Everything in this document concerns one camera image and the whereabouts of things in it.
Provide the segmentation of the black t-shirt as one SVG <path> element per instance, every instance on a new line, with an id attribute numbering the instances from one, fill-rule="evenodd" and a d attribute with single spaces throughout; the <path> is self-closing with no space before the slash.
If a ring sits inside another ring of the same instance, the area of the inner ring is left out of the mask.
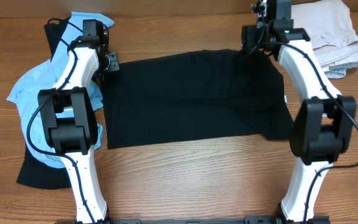
<path id="1" fill-rule="evenodd" d="M 102 83 L 108 148 L 261 134 L 293 124 L 282 74 L 262 52 L 202 50 L 122 63 Z"/>

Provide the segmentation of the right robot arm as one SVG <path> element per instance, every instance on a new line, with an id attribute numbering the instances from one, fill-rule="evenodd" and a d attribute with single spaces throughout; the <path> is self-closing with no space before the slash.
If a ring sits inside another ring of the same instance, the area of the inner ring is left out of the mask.
<path id="1" fill-rule="evenodd" d="M 314 214 L 314 205 L 328 171 L 347 151 L 357 104 L 325 76 L 303 28 L 294 28 L 291 1 L 257 1 L 254 26 L 242 28 L 242 48 L 270 52 L 288 73 L 301 107 L 290 131 L 296 157 L 287 193 L 271 217 L 246 217 L 245 223 L 329 223 Z"/>

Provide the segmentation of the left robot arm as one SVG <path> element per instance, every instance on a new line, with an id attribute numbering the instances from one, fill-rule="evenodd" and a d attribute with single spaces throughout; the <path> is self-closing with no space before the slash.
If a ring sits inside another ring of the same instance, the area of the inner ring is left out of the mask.
<path id="1" fill-rule="evenodd" d="M 51 89 L 38 94 L 47 144 L 61 157 L 76 203 L 76 223 L 109 223 L 94 161 L 98 124 L 88 94 L 92 78 L 109 66 L 104 25 L 83 21 L 82 34 L 68 44 L 68 62 Z"/>

